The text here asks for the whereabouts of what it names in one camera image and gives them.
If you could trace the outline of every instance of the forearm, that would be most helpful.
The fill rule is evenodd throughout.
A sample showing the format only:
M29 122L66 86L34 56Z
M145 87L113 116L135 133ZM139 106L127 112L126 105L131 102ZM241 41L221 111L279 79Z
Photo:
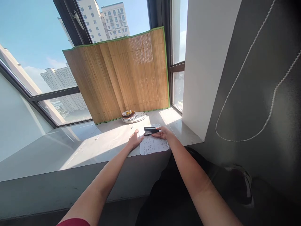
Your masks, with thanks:
M97 225L107 197L130 151L131 147L126 146L105 165L61 222L70 218L82 218L91 226Z
M168 143L184 184L204 225L242 225L215 189L211 180L172 134Z

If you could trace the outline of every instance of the bamboo blind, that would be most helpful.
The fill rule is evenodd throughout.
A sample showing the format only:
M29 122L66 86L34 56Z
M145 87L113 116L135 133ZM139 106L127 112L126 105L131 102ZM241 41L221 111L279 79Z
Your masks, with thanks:
M163 27L63 52L95 124L169 107Z

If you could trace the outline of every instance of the black stapler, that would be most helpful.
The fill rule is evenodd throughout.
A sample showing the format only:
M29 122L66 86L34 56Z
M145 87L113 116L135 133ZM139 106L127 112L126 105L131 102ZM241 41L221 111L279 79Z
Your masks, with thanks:
M143 134L144 136L149 136L152 135L153 133L159 132L156 127L144 127L145 133Z

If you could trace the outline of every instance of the window handle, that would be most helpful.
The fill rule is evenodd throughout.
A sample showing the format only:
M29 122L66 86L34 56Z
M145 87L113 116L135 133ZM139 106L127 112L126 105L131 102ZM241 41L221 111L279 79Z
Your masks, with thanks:
M79 19L78 14L76 13L76 11L74 10L74 19L76 19L76 21L78 22L78 24L80 25L80 27L84 30L84 27L82 26L81 20Z

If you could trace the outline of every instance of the paper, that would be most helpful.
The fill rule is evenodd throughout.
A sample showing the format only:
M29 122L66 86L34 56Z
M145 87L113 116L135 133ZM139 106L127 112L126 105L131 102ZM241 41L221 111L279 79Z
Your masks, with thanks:
M150 127L160 127L160 124L153 124ZM139 129L139 137L143 137L144 128ZM169 145L167 140L153 137L153 136L145 136L143 141L139 146L140 155L152 154L155 152L167 151L169 149Z

